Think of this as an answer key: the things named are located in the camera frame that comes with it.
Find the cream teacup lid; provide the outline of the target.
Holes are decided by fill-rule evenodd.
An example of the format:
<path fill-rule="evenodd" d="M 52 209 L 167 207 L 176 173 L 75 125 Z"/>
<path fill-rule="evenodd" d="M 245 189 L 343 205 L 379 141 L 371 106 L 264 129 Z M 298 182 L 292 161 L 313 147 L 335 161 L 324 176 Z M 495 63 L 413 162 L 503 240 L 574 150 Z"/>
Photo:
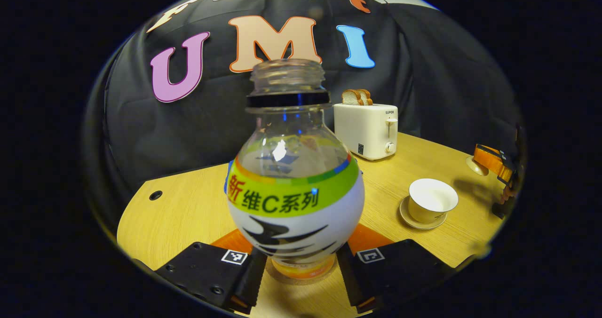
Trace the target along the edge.
<path fill-rule="evenodd" d="M 465 163 L 475 174 L 480 176 L 487 176 L 490 172 L 486 166 L 477 162 L 473 156 L 467 157 Z"/>

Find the cream saucer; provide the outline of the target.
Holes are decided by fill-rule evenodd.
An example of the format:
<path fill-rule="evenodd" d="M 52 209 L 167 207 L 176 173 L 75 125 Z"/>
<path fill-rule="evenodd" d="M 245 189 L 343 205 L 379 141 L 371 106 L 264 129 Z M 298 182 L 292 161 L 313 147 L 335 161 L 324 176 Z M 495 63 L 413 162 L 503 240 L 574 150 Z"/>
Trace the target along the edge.
<path fill-rule="evenodd" d="M 434 228 L 437 228 L 439 226 L 441 226 L 445 220 L 447 219 L 447 216 L 449 213 L 442 213 L 441 215 L 439 215 L 438 217 L 435 218 L 435 220 L 431 223 L 422 223 L 419 222 L 418 220 L 415 220 L 412 215 L 410 215 L 409 213 L 409 204 L 411 202 L 411 196 L 406 196 L 406 198 L 404 198 L 404 200 L 402 200 L 400 202 L 400 205 L 398 207 L 398 211 L 400 216 L 402 217 L 402 219 L 410 226 L 419 230 L 432 230 Z"/>

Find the white label water bottle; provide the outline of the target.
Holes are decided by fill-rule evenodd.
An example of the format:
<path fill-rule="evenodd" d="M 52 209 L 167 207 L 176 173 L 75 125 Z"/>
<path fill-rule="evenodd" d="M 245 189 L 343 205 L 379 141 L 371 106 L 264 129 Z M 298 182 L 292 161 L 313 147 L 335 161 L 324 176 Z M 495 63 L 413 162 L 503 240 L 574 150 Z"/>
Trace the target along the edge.
<path fill-rule="evenodd" d="M 228 172 L 230 215 L 284 277 L 321 277 L 363 213 L 363 174 L 325 123 L 331 98 L 320 63 L 273 59 L 250 79 L 246 110 L 256 125 Z"/>

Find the cream toaster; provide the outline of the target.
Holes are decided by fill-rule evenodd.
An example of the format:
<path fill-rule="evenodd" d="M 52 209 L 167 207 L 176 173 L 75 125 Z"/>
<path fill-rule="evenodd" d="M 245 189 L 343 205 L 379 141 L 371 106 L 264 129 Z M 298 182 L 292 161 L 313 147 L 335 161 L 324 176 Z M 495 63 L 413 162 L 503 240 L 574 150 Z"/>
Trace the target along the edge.
<path fill-rule="evenodd" d="M 334 104 L 334 134 L 347 149 L 375 161 L 397 151 L 398 108 L 391 104 L 366 106 Z"/>

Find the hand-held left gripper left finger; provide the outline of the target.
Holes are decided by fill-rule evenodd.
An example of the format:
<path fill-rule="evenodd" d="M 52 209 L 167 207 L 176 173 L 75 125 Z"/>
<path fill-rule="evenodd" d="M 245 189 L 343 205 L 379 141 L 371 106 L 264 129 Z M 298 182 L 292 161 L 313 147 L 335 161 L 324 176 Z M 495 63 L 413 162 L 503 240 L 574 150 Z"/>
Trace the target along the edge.
<path fill-rule="evenodd" d="M 211 244 L 191 243 L 155 272 L 211 305 L 250 314 L 266 261 L 267 256 L 236 229 Z"/>

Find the cream teacup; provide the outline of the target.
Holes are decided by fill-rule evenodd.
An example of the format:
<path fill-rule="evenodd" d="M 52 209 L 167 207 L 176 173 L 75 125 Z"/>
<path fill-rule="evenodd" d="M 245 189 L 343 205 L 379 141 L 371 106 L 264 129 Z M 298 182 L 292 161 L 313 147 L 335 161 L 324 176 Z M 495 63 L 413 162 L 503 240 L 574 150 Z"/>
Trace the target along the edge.
<path fill-rule="evenodd" d="M 435 223 L 458 205 L 459 197 L 456 190 L 432 178 L 413 181 L 409 185 L 409 215 L 421 224 Z"/>

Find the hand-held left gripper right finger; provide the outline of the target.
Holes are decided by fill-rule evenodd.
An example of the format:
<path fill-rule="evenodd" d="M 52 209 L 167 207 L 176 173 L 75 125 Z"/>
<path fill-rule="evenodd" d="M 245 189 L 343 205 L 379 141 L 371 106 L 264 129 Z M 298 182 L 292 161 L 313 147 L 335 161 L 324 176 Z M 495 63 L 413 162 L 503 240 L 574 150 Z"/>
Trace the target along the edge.
<path fill-rule="evenodd" d="M 359 314 L 404 303 L 457 272 L 413 239 L 394 242 L 363 224 L 336 255 L 349 303 Z"/>

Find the black backdrop cloth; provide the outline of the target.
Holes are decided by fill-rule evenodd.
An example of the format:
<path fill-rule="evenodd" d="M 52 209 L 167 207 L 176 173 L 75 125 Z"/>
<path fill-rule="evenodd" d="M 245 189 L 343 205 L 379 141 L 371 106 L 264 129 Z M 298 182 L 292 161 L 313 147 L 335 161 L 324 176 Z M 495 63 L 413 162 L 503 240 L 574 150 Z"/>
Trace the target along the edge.
<path fill-rule="evenodd" d="M 471 154 L 476 144 L 525 159 L 518 101 L 502 69 L 457 22 L 424 0 L 178 0 L 108 59 L 83 135 L 100 205 L 119 218 L 147 180 L 230 161 L 254 130 L 250 72 L 233 72 L 239 37 L 259 59 L 288 57 L 277 32 L 294 16 L 316 22 L 325 88 L 340 103 L 365 88 L 400 115 L 398 131 Z"/>

